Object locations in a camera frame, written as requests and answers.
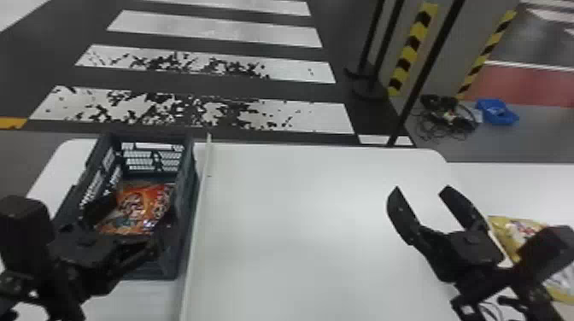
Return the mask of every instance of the tangled black cable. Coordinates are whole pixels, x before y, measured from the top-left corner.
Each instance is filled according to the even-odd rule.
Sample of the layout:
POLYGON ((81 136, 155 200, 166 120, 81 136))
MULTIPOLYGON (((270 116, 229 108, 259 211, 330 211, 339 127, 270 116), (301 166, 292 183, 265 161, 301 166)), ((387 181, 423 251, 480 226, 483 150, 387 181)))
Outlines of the tangled black cable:
POLYGON ((486 313, 493 320, 505 321, 504 313, 502 313, 501 308, 492 302, 485 301, 485 302, 481 303, 480 304, 480 310, 483 313, 486 313), (492 310, 490 310, 487 306, 492 306, 496 310, 496 313, 492 312, 492 310))
MULTIPOLYGON (((460 104, 458 105, 458 108, 468 113, 472 124, 476 128, 478 122, 472 111, 460 104)), ((454 115, 462 117, 462 115, 458 113, 454 113, 454 115)), ((432 141, 437 143, 438 139, 445 137, 451 137, 456 140, 465 141, 470 134, 468 130, 449 125, 447 122, 437 121, 433 111, 427 109, 420 111, 419 114, 412 114, 412 116, 417 118, 417 125, 415 128, 416 135, 426 142, 432 141)))

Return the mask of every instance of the blue container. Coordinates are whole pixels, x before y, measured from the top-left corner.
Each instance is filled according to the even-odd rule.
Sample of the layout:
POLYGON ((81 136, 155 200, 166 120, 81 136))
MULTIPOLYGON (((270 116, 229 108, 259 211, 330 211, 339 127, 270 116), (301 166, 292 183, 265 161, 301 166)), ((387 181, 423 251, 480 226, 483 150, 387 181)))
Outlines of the blue container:
POLYGON ((476 108, 482 110, 484 119, 493 125, 513 125, 520 119, 500 99, 479 99, 476 108))

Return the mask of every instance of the crosswalk stripe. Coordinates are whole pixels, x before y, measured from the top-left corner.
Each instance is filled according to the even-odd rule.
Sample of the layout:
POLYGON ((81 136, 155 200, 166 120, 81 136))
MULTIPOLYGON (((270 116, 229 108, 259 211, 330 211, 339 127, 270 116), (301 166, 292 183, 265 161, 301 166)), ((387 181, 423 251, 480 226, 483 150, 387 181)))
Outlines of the crosswalk stripe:
POLYGON ((341 103, 57 86, 30 120, 353 134, 341 103))
POLYGON ((155 3, 175 3, 221 9, 241 9, 268 14, 309 16, 309 7, 303 1, 286 0, 146 0, 155 3))
POLYGON ((76 66, 244 76, 335 84, 329 63, 179 50, 92 45, 76 66))
POLYGON ((0 32, 29 15, 48 0, 0 1, 0 32))
POLYGON ((564 0, 522 0, 521 3, 537 4, 548 7, 574 8, 574 2, 564 0))
POLYGON ((322 47, 319 34, 312 27, 280 26, 181 15, 158 15, 131 10, 122 11, 108 27, 108 30, 299 47, 322 47))
POLYGON ((558 11, 539 9, 528 9, 528 11, 544 20, 574 23, 574 14, 566 14, 558 11))

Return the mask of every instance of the cable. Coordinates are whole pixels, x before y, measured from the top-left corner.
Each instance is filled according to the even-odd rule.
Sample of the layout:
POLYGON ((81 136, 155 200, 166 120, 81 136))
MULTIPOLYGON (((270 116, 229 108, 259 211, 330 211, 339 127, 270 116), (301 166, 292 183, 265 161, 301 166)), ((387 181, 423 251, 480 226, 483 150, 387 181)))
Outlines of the cable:
POLYGON ((475 115, 466 106, 458 104, 456 109, 464 110, 468 114, 468 117, 465 117, 456 110, 453 112, 455 118, 464 118, 471 122, 471 129, 457 127, 449 124, 447 121, 440 121, 436 110, 423 109, 419 110, 418 113, 411 113, 413 117, 416 117, 415 134, 426 142, 438 143, 439 139, 445 137, 465 141, 468 135, 478 127, 478 122, 475 115))
POLYGON ((486 313, 487 313, 490 317, 492 317, 494 320, 505 321, 505 319, 504 319, 504 313, 502 312, 501 308, 500 308, 499 306, 497 306, 495 303, 485 301, 485 302, 481 303, 479 306, 480 306, 481 308, 483 308, 485 311, 489 311, 489 312, 486 312, 486 313), (484 305, 492 306, 492 307, 496 310, 496 312, 498 313, 498 318, 495 316, 494 313, 492 313, 492 311, 491 311, 490 309, 488 309, 488 308, 487 308, 486 306, 484 306, 484 305))

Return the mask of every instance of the gray floor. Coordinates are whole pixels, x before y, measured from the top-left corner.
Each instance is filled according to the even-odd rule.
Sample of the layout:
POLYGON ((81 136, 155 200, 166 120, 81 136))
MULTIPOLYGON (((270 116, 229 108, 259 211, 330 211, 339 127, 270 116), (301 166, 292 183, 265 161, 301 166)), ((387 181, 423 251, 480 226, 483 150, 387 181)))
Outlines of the gray floor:
MULTIPOLYGON (((402 109, 404 99, 393 104, 402 109)), ((465 102, 468 108, 474 102, 465 102)), ((408 118, 407 130, 417 147, 434 149, 450 162, 574 162, 574 108, 509 106, 520 121, 514 126, 482 124, 465 141, 442 138, 428 142, 416 134, 417 119, 408 118)), ((420 110, 420 103, 413 114, 420 110)))
POLYGON ((0 198, 25 196, 61 143, 97 135, 0 131, 0 198))

